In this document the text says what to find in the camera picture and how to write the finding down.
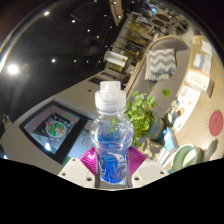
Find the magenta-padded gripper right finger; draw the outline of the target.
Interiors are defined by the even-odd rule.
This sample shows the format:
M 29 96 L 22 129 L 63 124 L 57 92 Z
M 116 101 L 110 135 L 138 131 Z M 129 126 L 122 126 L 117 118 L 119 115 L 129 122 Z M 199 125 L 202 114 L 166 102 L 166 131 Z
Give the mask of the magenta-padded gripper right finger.
M 168 172 L 155 159 L 147 157 L 130 147 L 127 154 L 129 188 L 140 188 L 168 175 Z

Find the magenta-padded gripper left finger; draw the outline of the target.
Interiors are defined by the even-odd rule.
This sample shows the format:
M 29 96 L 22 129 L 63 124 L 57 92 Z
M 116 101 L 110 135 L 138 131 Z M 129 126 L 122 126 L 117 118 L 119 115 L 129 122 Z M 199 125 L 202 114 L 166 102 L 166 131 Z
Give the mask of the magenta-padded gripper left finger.
M 92 147 L 80 158 L 71 158 L 58 176 L 84 188 L 95 188 L 97 173 L 97 154 Z

